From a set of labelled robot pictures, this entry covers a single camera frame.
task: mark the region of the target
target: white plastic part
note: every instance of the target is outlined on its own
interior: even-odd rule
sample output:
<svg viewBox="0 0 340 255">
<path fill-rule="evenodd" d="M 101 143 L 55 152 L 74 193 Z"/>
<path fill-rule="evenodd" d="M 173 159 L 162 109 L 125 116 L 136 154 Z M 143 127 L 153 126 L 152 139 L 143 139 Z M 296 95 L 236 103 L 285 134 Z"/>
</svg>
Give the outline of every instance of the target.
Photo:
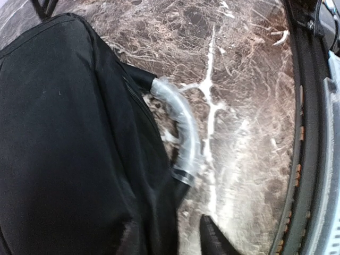
<svg viewBox="0 0 340 255">
<path fill-rule="evenodd" d="M 154 79 L 151 94 L 166 105 L 169 117 L 177 122 L 180 148 L 174 164 L 174 178 L 193 186 L 202 163 L 201 142 L 195 118 L 188 101 L 166 78 Z"/>
</svg>

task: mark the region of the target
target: marble floor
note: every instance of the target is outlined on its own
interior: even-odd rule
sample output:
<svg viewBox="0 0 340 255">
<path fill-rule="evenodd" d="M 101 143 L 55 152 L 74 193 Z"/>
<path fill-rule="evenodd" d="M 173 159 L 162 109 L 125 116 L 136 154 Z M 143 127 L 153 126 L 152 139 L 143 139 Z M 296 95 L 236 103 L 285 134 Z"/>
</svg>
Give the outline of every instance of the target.
<svg viewBox="0 0 340 255">
<path fill-rule="evenodd" d="M 290 173 L 295 95 L 279 0 L 60 0 L 123 61 L 166 76 L 191 104 L 205 163 L 178 212 L 180 254 L 199 255 L 212 215 L 244 254 L 267 254 Z M 28 0 L 0 8 L 0 49 L 39 23 Z M 170 157 L 176 132 L 146 96 Z"/>
</svg>

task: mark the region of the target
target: black tube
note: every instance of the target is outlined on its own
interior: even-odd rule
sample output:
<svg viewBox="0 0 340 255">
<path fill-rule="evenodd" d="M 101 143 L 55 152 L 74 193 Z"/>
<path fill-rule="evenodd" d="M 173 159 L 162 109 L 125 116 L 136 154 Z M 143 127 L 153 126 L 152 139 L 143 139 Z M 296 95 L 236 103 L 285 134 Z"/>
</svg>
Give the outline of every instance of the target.
<svg viewBox="0 0 340 255">
<path fill-rule="evenodd" d="M 128 65 L 125 63 L 121 63 L 125 71 L 132 77 L 137 85 L 139 85 L 143 90 L 147 93 L 150 93 L 150 89 L 152 86 L 152 82 L 154 78 L 157 78 L 156 75 L 134 67 L 132 65 Z"/>
<path fill-rule="evenodd" d="M 179 209 L 179 207 L 181 206 L 183 199 L 185 198 L 189 190 L 190 190 L 189 185 L 175 179 L 175 199 L 177 209 Z"/>
</svg>

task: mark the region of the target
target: black rubber edge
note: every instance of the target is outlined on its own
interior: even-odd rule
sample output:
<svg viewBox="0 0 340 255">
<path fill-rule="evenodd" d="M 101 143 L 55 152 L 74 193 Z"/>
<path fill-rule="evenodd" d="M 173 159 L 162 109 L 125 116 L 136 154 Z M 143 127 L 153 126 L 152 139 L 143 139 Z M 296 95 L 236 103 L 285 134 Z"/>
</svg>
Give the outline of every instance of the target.
<svg viewBox="0 0 340 255">
<path fill-rule="evenodd" d="M 287 255 L 296 254 L 303 241 L 310 217 L 317 173 L 325 160 L 325 155 L 322 153 L 324 149 L 322 134 L 325 131 L 322 125 L 324 113 L 322 87 L 324 78 L 329 76 L 328 50 L 325 42 L 322 38 L 314 38 L 313 31 L 294 21 L 293 12 L 297 10 L 294 0 L 283 2 L 293 52 L 296 95 L 295 140 L 284 210 L 270 249 L 270 254 L 273 255 L 277 252 Z M 299 169 L 299 164 L 301 164 L 301 177 L 297 179 L 296 170 Z"/>
</svg>

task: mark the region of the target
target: black backpack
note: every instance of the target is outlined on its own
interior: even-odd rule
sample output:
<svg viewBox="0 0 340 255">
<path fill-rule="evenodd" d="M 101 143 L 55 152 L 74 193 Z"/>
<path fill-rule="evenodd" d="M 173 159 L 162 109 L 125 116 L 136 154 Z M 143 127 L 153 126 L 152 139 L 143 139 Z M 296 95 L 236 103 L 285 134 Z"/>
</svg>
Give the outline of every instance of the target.
<svg viewBox="0 0 340 255">
<path fill-rule="evenodd" d="M 177 254 L 189 186 L 142 99 L 154 78 L 75 14 L 0 52 L 0 254 Z M 207 216 L 201 241 L 237 253 Z"/>
</svg>

